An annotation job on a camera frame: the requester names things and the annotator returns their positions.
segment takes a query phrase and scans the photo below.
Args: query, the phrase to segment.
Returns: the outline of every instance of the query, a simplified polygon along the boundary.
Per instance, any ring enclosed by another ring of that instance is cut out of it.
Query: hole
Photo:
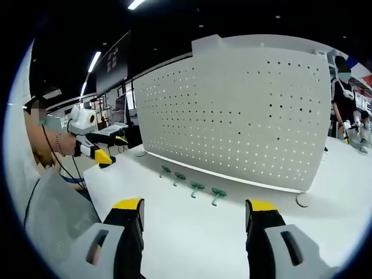
[[[287,246],[292,264],[294,266],[298,266],[303,262],[303,257],[297,242],[294,240],[292,234],[289,231],[283,231],[280,234],[283,237],[285,245]]]

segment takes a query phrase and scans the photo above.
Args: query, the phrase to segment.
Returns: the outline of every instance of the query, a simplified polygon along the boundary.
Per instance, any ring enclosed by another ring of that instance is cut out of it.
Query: black cable
[[[126,150],[126,148],[123,146],[123,151],[120,152],[120,146],[117,147],[117,151],[118,151],[118,153],[120,153],[120,154],[121,154],[121,153],[124,153],[125,150]]]
[[[75,165],[75,168],[76,168],[76,170],[77,170],[77,174],[79,175],[80,182],[81,182],[81,184],[83,185],[83,189],[86,190],[87,187],[84,185],[84,183],[83,183],[83,179],[81,179],[80,172],[79,172],[79,169],[78,169],[78,167],[77,167],[77,165],[76,165],[76,162],[75,162],[75,158],[74,158],[74,156],[72,156],[72,161],[74,161],[74,165]]]
[[[69,119],[69,121],[67,122],[67,132],[69,133],[70,131],[69,131],[69,125],[70,125],[70,122],[72,121],[72,118],[71,119]]]
[[[40,181],[40,178],[36,181],[35,186],[34,186],[32,192],[31,192],[30,198],[28,199],[28,203],[27,203],[27,206],[26,206],[26,212],[24,213],[24,219],[23,219],[23,227],[24,228],[26,228],[26,220],[27,220],[27,217],[28,217],[28,211],[30,210],[30,202],[31,202],[31,199],[34,195],[36,185],[39,183],[39,181]]]
[[[53,155],[54,155],[54,157],[56,158],[56,161],[59,163],[59,165],[60,165],[60,167],[72,178],[72,179],[74,179],[75,181],[76,181],[76,183],[81,187],[81,188],[83,188],[84,189],[84,187],[83,186],[81,186],[80,185],[80,183],[77,181],[77,179],[76,178],[74,178],[66,169],[65,169],[65,167],[63,167],[62,166],[62,164],[60,163],[60,161],[58,160],[58,158],[57,158],[57,156],[56,156],[56,153],[54,152],[54,150],[53,150],[53,147],[52,147],[52,145],[51,145],[51,143],[49,142],[49,139],[48,139],[48,136],[47,136],[47,133],[45,132],[45,127],[44,127],[44,125],[41,125],[41,127],[42,127],[42,131],[44,132],[44,135],[45,135],[45,139],[46,139],[46,141],[47,141],[47,143],[48,143],[48,145],[49,145],[49,147],[50,147],[50,149],[51,149],[51,151],[52,151],[52,153],[53,153]]]
[[[71,121],[72,121],[72,118],[70,118],[69,121],[67,122],[67,132],[68,132],[68,133],[70,132],[70,130],[69,130],[69,126],[70,126],[70,122],[71,122]],[[72,161],[74,161],[74,165],[75,165],[75,168],[76,168],[76,170],[77,170],[77,174],[79,175],[79,179],[80,179],[80,181],[81,181],[81,184],[83,185],[82,189],[86,190],[87,187],[84,185],[83,180],[81,179],[81,175],[80,175],[79,169],[78,169],[78,167],[77,167],[77,165],[76,165],[76,162],[75,162],[75,158],[74,158],[74,156],[72,156]]]

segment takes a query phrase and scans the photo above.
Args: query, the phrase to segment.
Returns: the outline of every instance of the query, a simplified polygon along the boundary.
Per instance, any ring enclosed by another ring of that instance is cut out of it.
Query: person
[[[8,190],[21,222],[26,215],[26,207],[33,189],[40,178],[33,150],[51,151],[41,122],[33,122],[32,110],[35,109],[35,118],[39,117],[37,103],[33,109],[31,108],[31,114],[23,111],[27,108],[25,104],[31,99],[29,76],[32,47],[33,44],[29,46],[19,66],[10,91],[2,146]],[[73,135],[58,134],[49,129],[45,129],[45,132],[55,152],[64,155],[74,153],[76,140]]]
[[[331,81],[331,102],[336,117],[336,129],[338,138],[344,138],[344,129],[346,126],[357,125],[359,128],[361,122],[359,112],[356,109],[355,92],[349,83],[351,78],[351,69],[345,58],[335,57],[336,77]]]
[[[71,133],[57,133],[45,128],[45,133],[51,147],[45,138],[42,125],[45,124],[47,113],[44,98],[33,98],[25,104],[24,121],[28,139],[30,140],[32,150],[54,152],[64,155],[74,155],[76,139]]]
[[[368,153],[372,148],[372,132],[370,130],[370,115],[365,110],[362,111],[362,127],[360,128],[360,151]]]

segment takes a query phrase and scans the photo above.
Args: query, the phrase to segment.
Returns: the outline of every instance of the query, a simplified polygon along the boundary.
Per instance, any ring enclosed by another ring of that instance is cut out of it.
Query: white desk surface
[[[365,234],[372,212],[372,154],[362,155],[342,141],[328,138],[328,154],[310,190],[308,208],[296,194],[241,184],[166,162],[149,154],[138,158],[138,146],[116,156],[107,169],[84,172],[93,204],[104,220],[116,202],[145,199],[142,274],[146,278],[249,278],[245,251],[245,200],[270,201],[287,224],[295,224],[320,247],[330,266],[342,266]],[[159,178],[161,165],[171,174]],[[178,171],[187,180],[172,185]],[[191,181],[206,186],[190,197]],[[211,188],[227,197],[212,206]]]

